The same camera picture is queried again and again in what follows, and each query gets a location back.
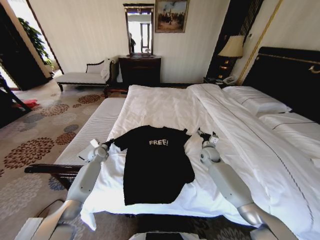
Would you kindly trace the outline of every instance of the framed mirror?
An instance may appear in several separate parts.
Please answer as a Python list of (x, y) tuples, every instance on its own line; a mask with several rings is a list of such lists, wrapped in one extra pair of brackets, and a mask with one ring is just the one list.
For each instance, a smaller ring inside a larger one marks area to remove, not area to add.
[(153, 54), (154, 4), (125, 3), (125, 21), (130, 55)]

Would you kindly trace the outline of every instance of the telephone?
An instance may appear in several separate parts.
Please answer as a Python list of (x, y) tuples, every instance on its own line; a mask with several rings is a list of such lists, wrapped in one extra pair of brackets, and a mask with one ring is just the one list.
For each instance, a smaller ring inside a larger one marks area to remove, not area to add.
[(235, 85), (237, 80), (234, 79), (232, 76), (228, 76), (225, 79), (222, 80), (222, 82), (226, 85)]

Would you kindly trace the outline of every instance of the framed painting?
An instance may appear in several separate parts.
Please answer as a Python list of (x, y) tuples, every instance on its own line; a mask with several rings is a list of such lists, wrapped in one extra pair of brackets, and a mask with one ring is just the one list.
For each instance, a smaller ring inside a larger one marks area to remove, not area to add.
[(189, 0), (155, 0), (155, 32), (184, 33)]

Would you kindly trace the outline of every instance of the white duvet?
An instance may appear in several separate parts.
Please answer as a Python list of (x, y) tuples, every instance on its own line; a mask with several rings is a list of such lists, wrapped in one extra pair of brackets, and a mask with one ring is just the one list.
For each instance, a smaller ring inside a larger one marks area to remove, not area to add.
[(195, 180), (185, 184), (170, 204), (125, 206), (126, 150), (120, 151), (112, 145), (110, 157), (101, 166), (94, 189), (81, 211), (82, 220), (92, 229), (96, 228), (92, 213), (102, 211), (199, 217), (224, 215), (233, 222), (247, 224), (217, 191), (208, 170), (200, 163), (202, 138), (196, 134), (200, 127), (204, 132), (217, 133), (221, 158), (248, 185), (257, 205), (281, 219), (300, 239), (320, 238), (319, 169), (218, 86), (199, 84), (187, 89), (131, 86), (109, 138), (143, 125), (188, 129), (192, 137), (184, 147)]

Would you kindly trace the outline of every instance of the patterned carpet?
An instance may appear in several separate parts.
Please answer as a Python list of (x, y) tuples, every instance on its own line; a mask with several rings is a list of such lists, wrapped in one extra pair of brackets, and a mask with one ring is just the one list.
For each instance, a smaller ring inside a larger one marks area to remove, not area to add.
[[(29, 217), (36, 217), (54, 200), (64, 200), (67, 191), (48, 174), (26, 174), (32, 163), (52, 164), (104, 100), (102, 88), (65, 86), (60, 92), (54, 80), (14, 92), (21, 100), (36, 99), (32, 112), (0, 129), (0, 239), (14, 239)], [(111, 97), (123, 97), (115, 93)], [(208, 240), (249, 240), (251, 227), (225, 219), (98, 213), (92, 232), (80, 218), (76, 240), (128, 240), (149, 231), (195, 233)]]

